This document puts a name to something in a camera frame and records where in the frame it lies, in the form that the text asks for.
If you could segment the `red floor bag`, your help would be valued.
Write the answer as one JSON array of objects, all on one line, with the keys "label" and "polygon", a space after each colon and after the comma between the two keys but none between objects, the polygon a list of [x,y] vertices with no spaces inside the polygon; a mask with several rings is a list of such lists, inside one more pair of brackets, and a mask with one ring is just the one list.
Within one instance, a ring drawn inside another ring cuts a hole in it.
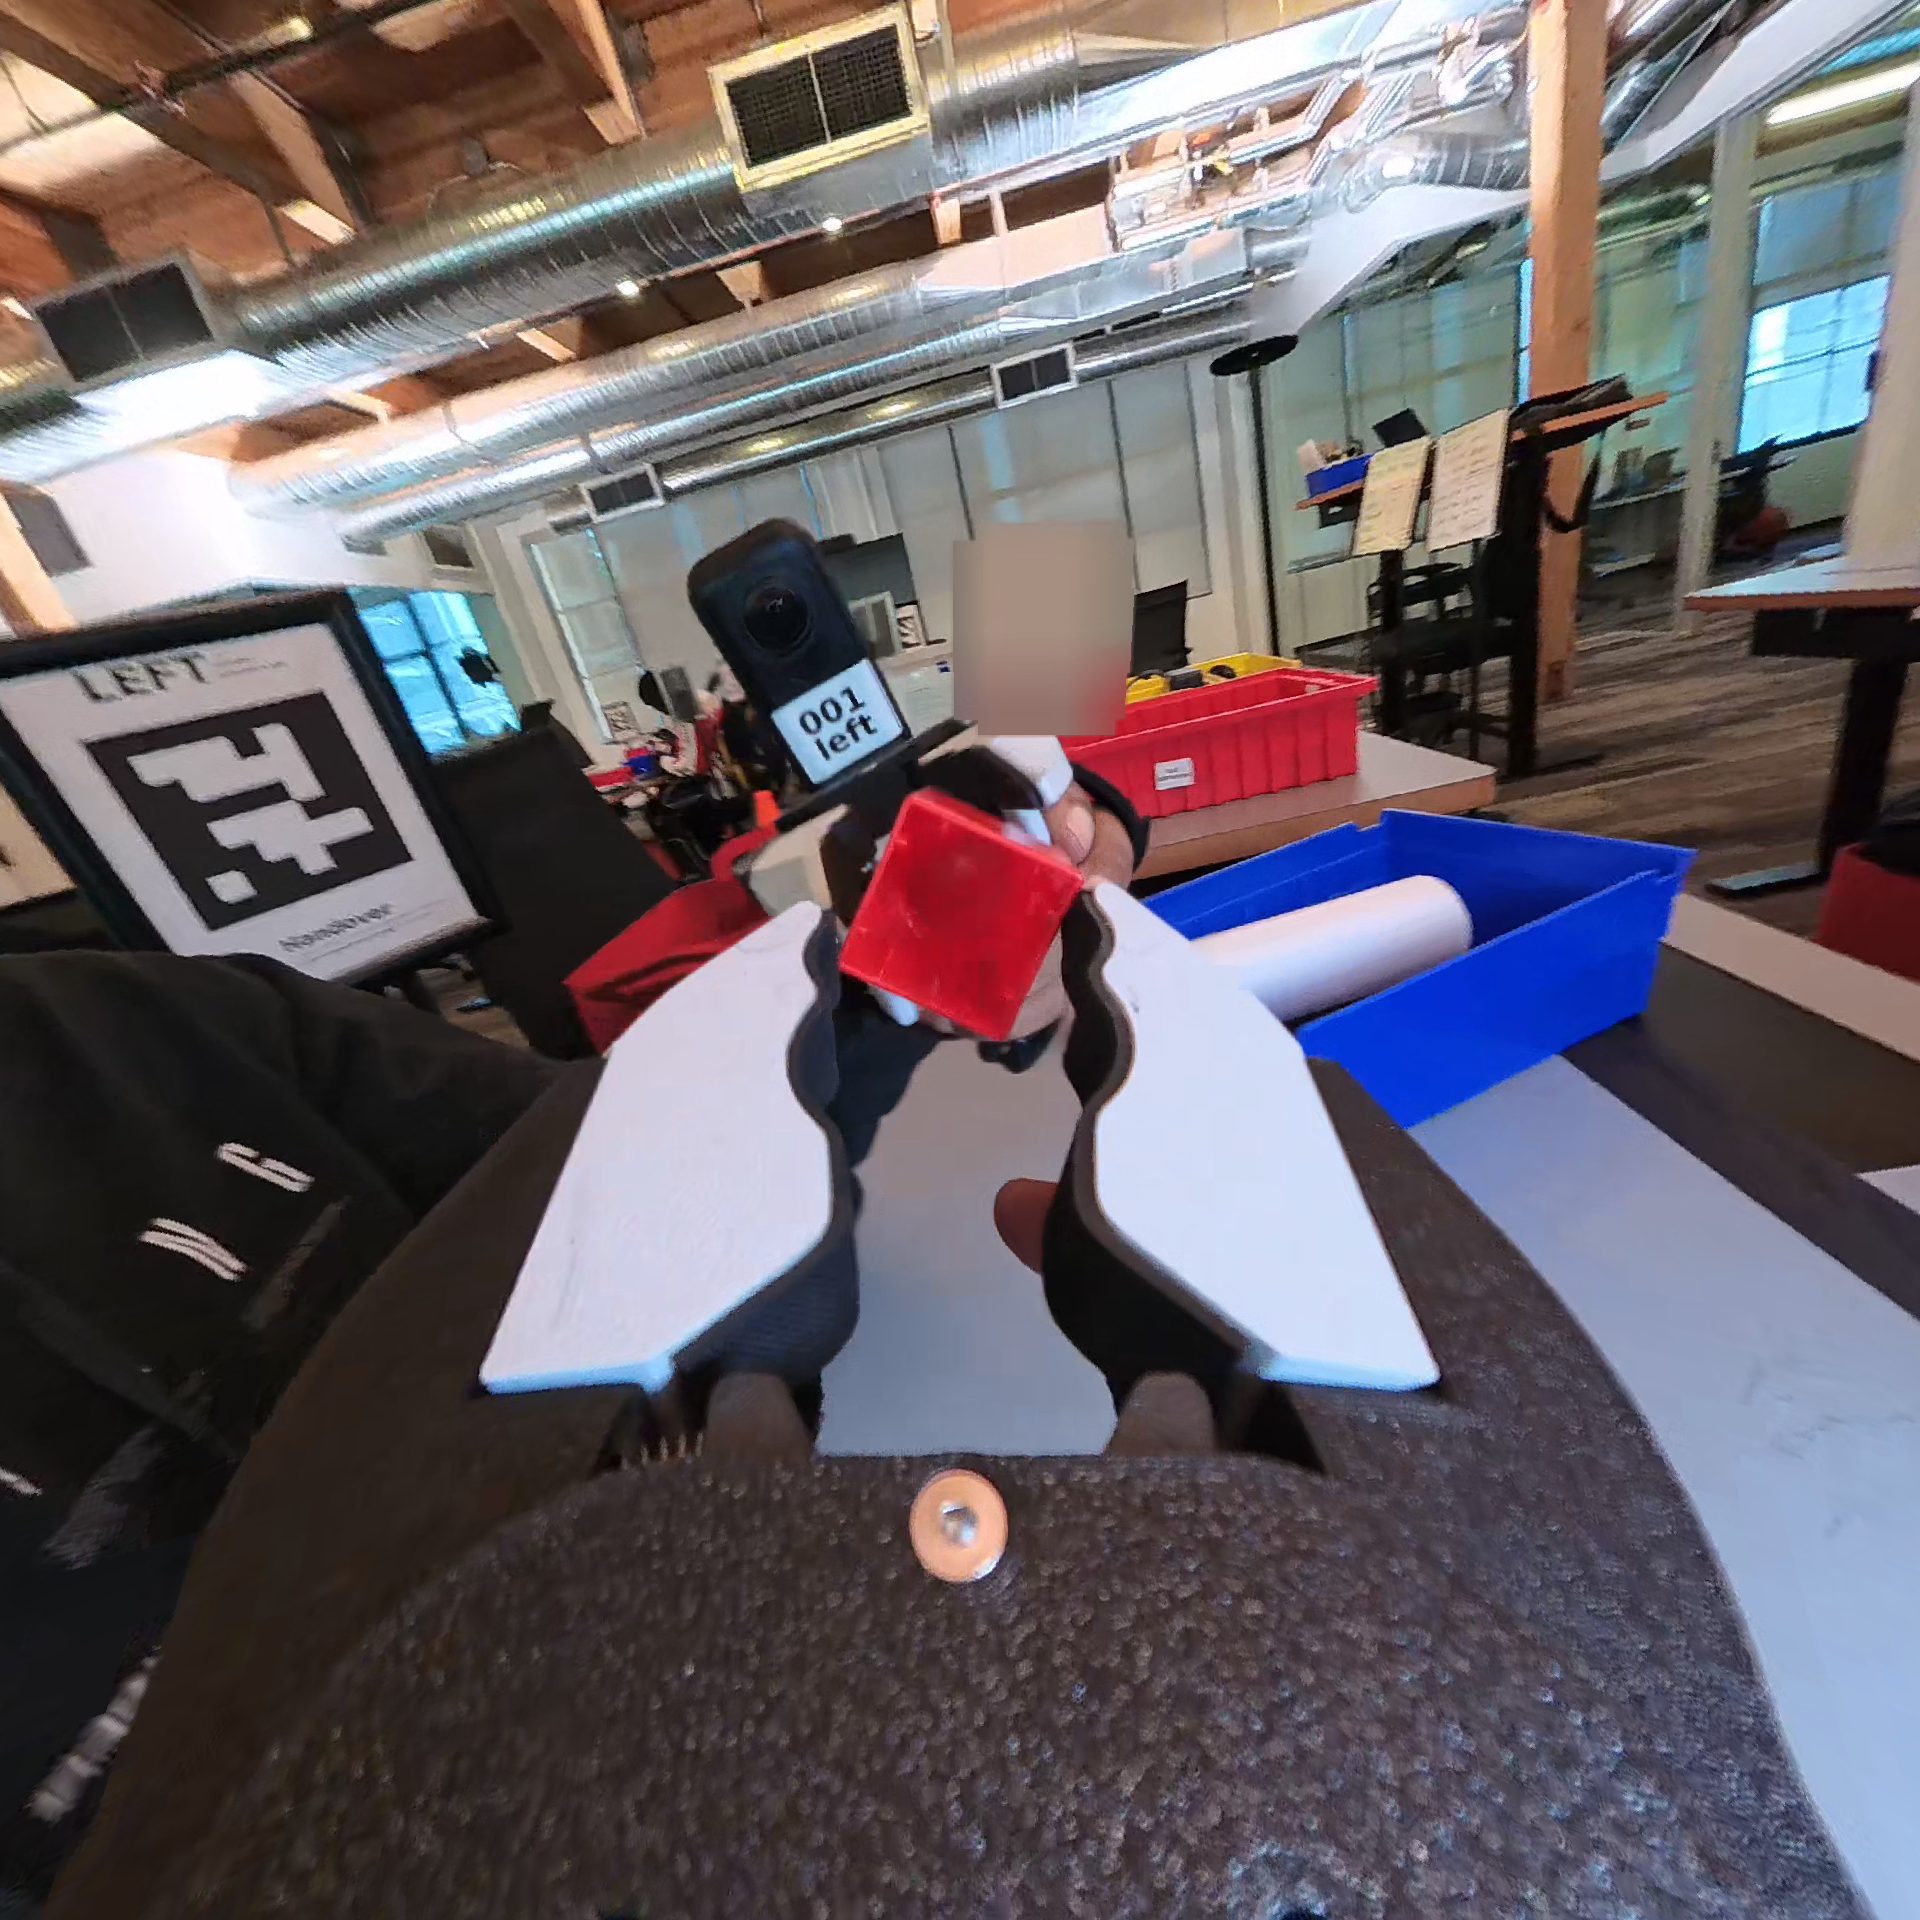
[{"label": "red floor bag", "polygon": [[1830,953],[1919,982],[1919,874],[1891,869],[1865,844],[1838,849],[1814,938]]}]

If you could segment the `long wooden table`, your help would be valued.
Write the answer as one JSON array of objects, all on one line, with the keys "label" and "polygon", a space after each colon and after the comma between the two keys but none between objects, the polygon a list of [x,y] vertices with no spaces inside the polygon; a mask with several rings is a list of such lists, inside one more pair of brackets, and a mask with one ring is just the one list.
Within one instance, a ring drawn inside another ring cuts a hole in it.
[{"label": "long wooden table", "polygon": [[1865,837],[1888,781],[1908,673],[1919,663],[1919,567],[1817,559],[1696,589],[1683,607],[1743,614],[1755,657],[1848,665],[1830,797],[1811,858],[1712,880],[1721,900],[1785,896],[1825,885],[1836,855]]}]

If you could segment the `beige table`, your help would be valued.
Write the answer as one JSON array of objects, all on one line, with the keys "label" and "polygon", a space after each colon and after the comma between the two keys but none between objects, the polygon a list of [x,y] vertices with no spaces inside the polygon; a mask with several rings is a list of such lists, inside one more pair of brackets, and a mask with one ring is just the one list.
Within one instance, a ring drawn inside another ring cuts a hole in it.
[{"label": "beige table", "polygon": [[1494,804],[1497,768],[1380,733],[1361,733],[1355,772],[1155,821],[1140,885],[1170,885],[1384,810],[1473,813]]}]

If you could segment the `wooden-top standing desk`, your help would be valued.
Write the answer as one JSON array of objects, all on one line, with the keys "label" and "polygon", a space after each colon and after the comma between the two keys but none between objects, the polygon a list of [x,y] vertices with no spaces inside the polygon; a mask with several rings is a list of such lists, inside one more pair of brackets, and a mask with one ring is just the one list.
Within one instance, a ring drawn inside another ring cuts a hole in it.
[{"label": "wooden-top standing desk", "polygon": [[[1412,545],[1376,562],[1369,625],[1358,637],[1366,677],[1376,679],[1375,727],[1384,735],[1478,758],[1502,753],[1502,781],[1576,770],[1596,757],[1543,757],[1539,668],[1540,533],[1579,534],[1594,509],[1599,442],[1614,426],[1656,410],[1667,391],[1633,392],[1614,374],[1511,407],[1500,526],[1494,540],[1431,552],[1426,498]],[[1548,458],[1574,448],[1583,472],[1574,511],[1546,498]],[[1361,487],[1303,502],[1323,524],[1358,518]]]}]

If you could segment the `person's left hand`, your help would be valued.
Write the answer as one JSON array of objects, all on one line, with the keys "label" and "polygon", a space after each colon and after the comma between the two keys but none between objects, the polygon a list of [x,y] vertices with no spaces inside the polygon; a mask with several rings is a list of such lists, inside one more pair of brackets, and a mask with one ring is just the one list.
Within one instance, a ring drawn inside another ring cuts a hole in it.
[{"label": "person's left hand", "polygon": [[1111,881],[1130,892],[1148,849],[1148,828],[1134,804],[1100,776],[1078,772],[1063,796],[1043,809],[1047,841],[1092,889]]}]

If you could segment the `framed marker sign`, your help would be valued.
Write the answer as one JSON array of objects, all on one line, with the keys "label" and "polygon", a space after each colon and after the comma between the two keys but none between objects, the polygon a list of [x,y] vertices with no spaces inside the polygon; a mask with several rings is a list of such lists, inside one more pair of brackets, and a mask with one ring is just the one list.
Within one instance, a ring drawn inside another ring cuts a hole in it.
[{"label": "framed marker sign", "polygon": [[505,928],[346,586],[7,640],[3,775],[129,950],[363,988]]}]

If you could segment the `white air vent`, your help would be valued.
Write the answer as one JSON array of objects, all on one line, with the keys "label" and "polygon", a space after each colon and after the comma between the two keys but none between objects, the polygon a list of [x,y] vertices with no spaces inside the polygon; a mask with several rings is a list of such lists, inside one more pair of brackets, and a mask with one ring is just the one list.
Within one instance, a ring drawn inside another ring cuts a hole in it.
[{"label": "white air vent", "polygon": [[866,159],[931,128],[910,12],[887,5],[711,63],[708,88],[740,192]]}]

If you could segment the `black chair back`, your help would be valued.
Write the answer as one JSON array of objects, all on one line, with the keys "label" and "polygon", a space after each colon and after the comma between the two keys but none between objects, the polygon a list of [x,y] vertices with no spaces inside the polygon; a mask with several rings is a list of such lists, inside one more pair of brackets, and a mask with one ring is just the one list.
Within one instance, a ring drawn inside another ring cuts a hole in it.
[{"label": "black chair back", "polygon": [[495,903],[496,928],[466,961],[530,1046],[556,1060],[593,1054],[570,975],[674,889],[588,768],[556,721],[432,760]]}]

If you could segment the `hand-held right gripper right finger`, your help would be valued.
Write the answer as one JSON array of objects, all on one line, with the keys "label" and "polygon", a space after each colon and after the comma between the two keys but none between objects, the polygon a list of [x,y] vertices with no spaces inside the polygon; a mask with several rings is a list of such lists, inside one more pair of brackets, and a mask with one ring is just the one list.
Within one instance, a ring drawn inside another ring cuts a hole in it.
[{"label": "hand-held right gripper right finger", "polygon": [[1055,1199],[1092,1280],[1140,1281],[1278,1384],[1443,1370],[1302,1042],[1145,903],[1105,881],[1063,925],[1079,1097]]}]

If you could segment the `window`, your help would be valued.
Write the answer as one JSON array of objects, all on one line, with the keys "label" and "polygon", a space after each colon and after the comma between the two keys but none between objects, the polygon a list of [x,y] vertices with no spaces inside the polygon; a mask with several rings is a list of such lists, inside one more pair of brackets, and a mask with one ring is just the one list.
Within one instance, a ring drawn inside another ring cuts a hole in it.
[{"label": "window", "polygon": [[1767,303],[1750,322],[1738,449],[1851,430],[1868,413],[1888,277]]}]

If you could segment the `silver ceiling duct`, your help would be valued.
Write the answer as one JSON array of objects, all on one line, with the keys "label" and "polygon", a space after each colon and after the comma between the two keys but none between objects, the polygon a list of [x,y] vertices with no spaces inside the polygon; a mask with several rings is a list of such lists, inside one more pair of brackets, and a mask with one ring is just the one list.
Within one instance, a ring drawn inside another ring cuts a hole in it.
[{"label": "silver ceiling duct", "polygon": [[1219,5],[1051,5],[960,31],[951,55],[910,44],[902,78],[924,117],[858,156],[804,159],[748,184],[720,110],[604,148],[568,170],[508,178],[464,207],[388,226],[315,262],[212,297],[218,350],[297,399],[427,367],[495,328],[1006,176],[1116,153],[1182,106],[1296,80],[1321,63],[1426,40],[1481,5],[1307,5],[1262,33],[1206,45]]}]

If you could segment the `wooden pillar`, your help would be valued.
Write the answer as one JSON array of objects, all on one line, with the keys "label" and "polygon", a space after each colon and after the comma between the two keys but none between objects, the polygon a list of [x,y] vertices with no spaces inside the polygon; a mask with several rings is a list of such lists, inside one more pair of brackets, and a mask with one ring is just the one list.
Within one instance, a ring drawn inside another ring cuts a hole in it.
[{"label": "wooden pillar", "polygon": [[[1610,47],[1606,1],[1537,1],[1528,14],[1528,257],[1531,262],[1528,396],[1570,391],[1594,374],[1600,114]],[[1559,449],[1543,498],[1574,511],[1579,458]],[[1546,528],[1539,564],[1540,703],[1570,689],[1579,536]]]}]

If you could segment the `person's left forearm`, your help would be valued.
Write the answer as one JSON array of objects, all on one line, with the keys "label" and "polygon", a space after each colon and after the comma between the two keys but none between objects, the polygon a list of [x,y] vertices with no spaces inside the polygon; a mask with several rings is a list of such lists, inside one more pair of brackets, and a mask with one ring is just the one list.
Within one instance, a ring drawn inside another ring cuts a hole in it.
[{"label": "person's left forearm", "polygon": [[849,1168],[860,1170],[874,1152],[881,1125],[943,1037],[924,1024],[898,1024],[865,1002],[852,1013],[838,1013],[832,1032],[838,1092],[830,1116],[843,1141]]}]

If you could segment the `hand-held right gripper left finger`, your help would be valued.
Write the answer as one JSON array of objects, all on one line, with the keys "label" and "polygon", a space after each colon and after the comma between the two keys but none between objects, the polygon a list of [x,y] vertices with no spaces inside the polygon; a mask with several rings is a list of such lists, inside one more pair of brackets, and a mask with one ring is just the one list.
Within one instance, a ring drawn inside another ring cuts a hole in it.
[{"label": "hand-held right gripper left finger", "polygon": [[492,1397],[658,1394],[706,1365],[804,1383],[849,1344],[838,953],[832,912],[796,903],[614,1042],[480,1362]]}]

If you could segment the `yellow storage bin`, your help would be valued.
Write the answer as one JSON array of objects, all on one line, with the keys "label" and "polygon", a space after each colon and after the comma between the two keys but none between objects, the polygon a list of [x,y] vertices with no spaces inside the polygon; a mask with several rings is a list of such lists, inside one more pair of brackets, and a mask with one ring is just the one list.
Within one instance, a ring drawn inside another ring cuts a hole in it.
[{"label": "yellow storage bin", "polygon": [[1151,673],[1136,673],[1128,680],[1126,701],[1130,706],[1168,697],[1170,692],[1188,692],[1211,685],[1248,680],[1278,669],[1302,668],[1296,656],[1272,654],[1233,654],[1217,656],[1202,663],[1182,663]]}]

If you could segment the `paper flip chart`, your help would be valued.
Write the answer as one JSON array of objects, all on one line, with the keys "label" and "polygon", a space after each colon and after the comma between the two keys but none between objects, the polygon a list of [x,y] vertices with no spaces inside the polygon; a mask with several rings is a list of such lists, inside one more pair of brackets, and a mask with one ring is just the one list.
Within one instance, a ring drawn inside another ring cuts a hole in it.
[{"label": "paper flip chart", "polygon": [[1478,415],[1440,434],[1431,448],[1425,541],[1431,552],[1497,534],[1511,408]]},{"label": "paper flip chart", "polygon": [[1354,526],[1355,559],[1400,554],[1412,545],[1423,513],[1433,439],[1423,434],[1375,453],[1361,482]]}]

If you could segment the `black floor lamp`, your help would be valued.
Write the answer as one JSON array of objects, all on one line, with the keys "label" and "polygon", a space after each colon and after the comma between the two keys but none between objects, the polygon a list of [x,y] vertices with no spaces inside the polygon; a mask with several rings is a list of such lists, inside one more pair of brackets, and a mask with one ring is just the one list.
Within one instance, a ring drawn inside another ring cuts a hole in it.
[{"label": "black floor lamp", "polygon": [[1231,485],[1242,559],[1236,569],[1250,593],[1250,617],[1272,656],[1283,656],[1281,576],[1275,559],[1274,458],[1268,453],[1264,376],[1299,346],[1299,333],[1272,332],[1217,354],[1209,380],[1217,397],[1217,434],[1224,480]]}]

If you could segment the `red box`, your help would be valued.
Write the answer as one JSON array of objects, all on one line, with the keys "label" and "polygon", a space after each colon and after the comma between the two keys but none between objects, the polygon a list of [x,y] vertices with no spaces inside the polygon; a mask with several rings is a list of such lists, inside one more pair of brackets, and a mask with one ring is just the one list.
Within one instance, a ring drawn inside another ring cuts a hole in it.
[{"label": "red box", "polygon": [[1059,849],[924,789],[886,839],[840,967],[891,1006],[1001,1042],[1015,1036],[1082,889]]}]

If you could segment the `large red storage bin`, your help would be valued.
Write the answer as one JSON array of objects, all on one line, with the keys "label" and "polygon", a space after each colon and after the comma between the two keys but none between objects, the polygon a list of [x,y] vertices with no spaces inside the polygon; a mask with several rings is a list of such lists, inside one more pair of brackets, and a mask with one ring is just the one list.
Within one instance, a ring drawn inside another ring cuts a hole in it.
[{"label": "large red storage bin", "polygon": [[1113,733],[1063,749],[1155,823],[1354,775],[1375,689],[1375,677],[1278,665],[1128,703]]}]

